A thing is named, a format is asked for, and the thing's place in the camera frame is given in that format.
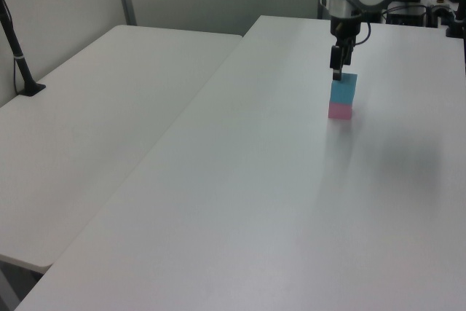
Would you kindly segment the black Franka gripper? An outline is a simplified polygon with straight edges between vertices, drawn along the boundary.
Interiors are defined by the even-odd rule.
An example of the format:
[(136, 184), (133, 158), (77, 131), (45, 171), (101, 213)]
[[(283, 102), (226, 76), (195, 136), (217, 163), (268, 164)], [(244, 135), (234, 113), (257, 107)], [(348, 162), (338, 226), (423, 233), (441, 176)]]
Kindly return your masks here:
[(356, 37), (360, 33), (362, 17), (340, 18), (331, 16), (331, 34), (336, 38), (336, 45), (331, 48), (330, 68), (332, 79), (341, 80), (342, 66), (349, 66)]

